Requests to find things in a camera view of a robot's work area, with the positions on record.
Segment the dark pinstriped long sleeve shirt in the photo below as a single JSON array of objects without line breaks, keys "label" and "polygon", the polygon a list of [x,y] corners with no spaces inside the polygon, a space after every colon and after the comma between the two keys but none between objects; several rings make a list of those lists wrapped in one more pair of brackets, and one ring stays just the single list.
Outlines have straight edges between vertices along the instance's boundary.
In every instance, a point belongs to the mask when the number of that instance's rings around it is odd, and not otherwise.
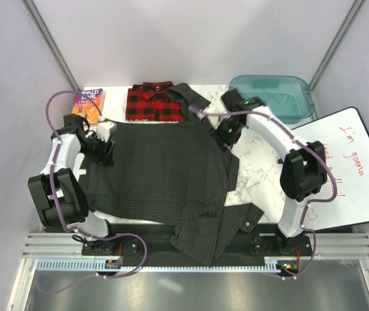
[{"label": "dark pinstriped long sleeve shirt", "polygon": [[219,146],[209,122],[189,111],[209,101],[185,83],[167,93],[183,118],[118,123],[113,166],[86,160],[79,182],[91,210],[171,225],[170,244],[210,266],[238,231],[253,231],[263,211],[253,203],[225,204],[236,188],[239,159]]}]

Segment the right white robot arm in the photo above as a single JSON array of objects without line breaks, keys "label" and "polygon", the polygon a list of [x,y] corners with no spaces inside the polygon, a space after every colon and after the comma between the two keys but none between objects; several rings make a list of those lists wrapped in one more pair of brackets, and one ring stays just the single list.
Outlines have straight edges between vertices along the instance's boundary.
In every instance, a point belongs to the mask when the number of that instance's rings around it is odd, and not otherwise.
[{"label": "right white robot arm", "polygon": [[324,146],[296,136],[258,97],[243,98],[231,89],[221,100],[226,112],[218,115],[220,124],[213,131],[219,144],[231,149],[242,131],[249,129],[262,136],[282,161],[280,185],[285,203],[273,245],[279,254],[288,255],[301,243],[308,205],[327,181]]}]

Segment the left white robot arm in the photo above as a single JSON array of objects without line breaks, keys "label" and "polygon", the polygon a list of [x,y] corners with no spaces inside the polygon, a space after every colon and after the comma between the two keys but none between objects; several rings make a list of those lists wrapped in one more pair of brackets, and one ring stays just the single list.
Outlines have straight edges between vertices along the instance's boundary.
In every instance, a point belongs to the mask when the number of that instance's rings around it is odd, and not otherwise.
[{"label": "left white robot arm", "polygon": [[91,128],[86,118],[70,114],[53,132],[48,163],[39,175],[29,178],[28,188],[42,225],[51,231],[70,233],[74,240],[101,255],[117,253],[119,239],[111,234],[108,221],[95,216],[74,174],[76,158],[102,167],[113,165],[115,143],[111,134],[116,123],[102,119]]}]

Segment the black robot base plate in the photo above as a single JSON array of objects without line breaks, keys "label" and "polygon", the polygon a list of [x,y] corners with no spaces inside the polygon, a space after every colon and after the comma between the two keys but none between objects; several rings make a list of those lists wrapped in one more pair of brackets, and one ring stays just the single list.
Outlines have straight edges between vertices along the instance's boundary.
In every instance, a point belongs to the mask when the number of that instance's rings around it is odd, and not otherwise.
[{"label": "black robot base plate", "polygon": [[[199,267],[200,264],[173,247],[169,239],[173,227],[156,224],[112,224],[118,233],[135,233],[147,244],[145,267]],[[312,254],[312,240],[305,234],[287,240],[276,224],[258,224],[251,233],[238,231],[224,252],[213,261],[213,267],[258,266],[267,257],[305,258]],[[123,266],[139,264],[143,258],[142,243],[134,237],[109,242],[86,242],[82,254],[110,257],[121,255]]]}]

